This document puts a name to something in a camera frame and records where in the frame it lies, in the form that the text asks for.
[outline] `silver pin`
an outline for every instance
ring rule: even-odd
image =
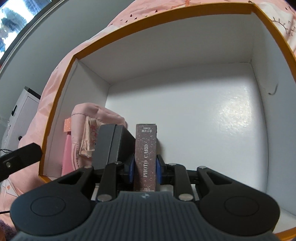
[[[112,199],[112,197],[109,194],[101,194],[97,197],[97,199],[100,202],[108,202]]]
[[[193,196],[189,193],[183,193],[179,195],[179,199],[181,201],[187,202],[187,201],[191,201],[193,199]]]

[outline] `wire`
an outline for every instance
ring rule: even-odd
[[[3,151],[4,153],[12,152],[12,150],[8,150],[8,149],[0,149],[0,151]]]

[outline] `open cardboard box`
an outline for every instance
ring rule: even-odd
[[[156,123],[159,154],[205,165],[281,206],[275,232],[296,226],[296,61],[254,4],[204,4],[118,29],[73,56],[51,110],[40,176],[61,176],[64,120],[93,102]],[[286,240],[290,233],[281,234]]]

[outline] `gray wall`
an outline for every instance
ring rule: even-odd
[[[30,32],[0,73],[0,116],[9,119],[24,86],[41,94],[61,59],[105,28],[131,2],[66,0],[55,8]]]

